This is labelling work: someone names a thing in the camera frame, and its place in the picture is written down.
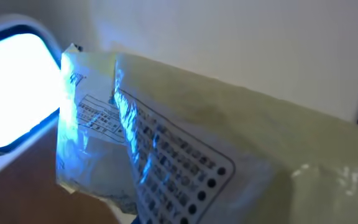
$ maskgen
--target plastic bag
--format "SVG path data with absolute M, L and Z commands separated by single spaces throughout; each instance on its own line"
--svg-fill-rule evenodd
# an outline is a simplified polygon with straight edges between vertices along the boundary
M 143 223 L 358 223 L 357 125 L 138 56 L 115 74 Z
M 136 214 L 131 165 L 112 103 L 114 65 L 97 67 L 111 61 L 113 54 L 98 57 L 74 45 L 62 55 L 57 181 L 70 192 L 78 190 Z

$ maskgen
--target black dots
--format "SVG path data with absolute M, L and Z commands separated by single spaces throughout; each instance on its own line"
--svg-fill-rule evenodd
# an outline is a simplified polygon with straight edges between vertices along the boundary
M 211 187 L 211 188 L 215 187 L 215 185 L 216 185 L 215 179 L 209 179 L 207 182 L 207 185 L 208 185 L 208 187 Z
M 183 218 L 180 220 L 180 224 L 189 224 L 189 221 L 187 220 L 187 218 L 183 217 Z
M 189 206 L 189 213 L 194 214 L 197 212 L 197 206 L 196 205 L 190 205 Z
M 224 168 L 224 167 L 220 167 L 219 169 L 218 169 L 218 174 L 219 175 L 224 175 L 226 173 L 226 169 Z
M 198 198 L 198 200 L 200 200 L 200 201 L 205 200 L 205 198 L 206 198 L 205 192 L 204 192 L 204 191 L 198 192 L 197 198 Z

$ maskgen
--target brown table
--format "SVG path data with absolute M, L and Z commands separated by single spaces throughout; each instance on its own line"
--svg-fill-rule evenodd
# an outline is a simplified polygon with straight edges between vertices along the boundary
M 55 183 L 54 128 L 0 173 L 0 224 L 116 224 L 99 200 Z

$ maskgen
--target clear plastic packaging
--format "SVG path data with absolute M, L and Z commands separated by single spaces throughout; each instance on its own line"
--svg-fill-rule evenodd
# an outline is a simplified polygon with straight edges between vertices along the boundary
M 110 199 L 146 224 L 358 223 L 357 125 L 134 55 L 70 62 L 86 78 L 108 74 L 86 92 L 111 105 L 124 142 L 90 150 L 104 137 L 72 121 L 87 96 L 66 84 L 61 184 L 121 195 Z
M 104 64 L 105 70 L 92 66 Z M 62 55 L 63 99 L 57 141 L 57 180 L 70 192 L 97 197 L 136 214 L 125 138 L 112 100 L 114 54 L 82 53 L 72 45 Z

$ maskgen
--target printed instructions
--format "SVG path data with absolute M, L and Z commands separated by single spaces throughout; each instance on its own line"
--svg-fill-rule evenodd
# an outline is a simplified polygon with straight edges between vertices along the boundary
M 79 125 L 90 128 L 109 139 L 124 143 L 124 131 L 119 121 L 119 111 L 115 105 L 105 103 L 86 95 L 77 106 Z
M 135 102 L 137 142 L 131 157 L 142 221 L 199 223 L 234 175 L 233 161 Z

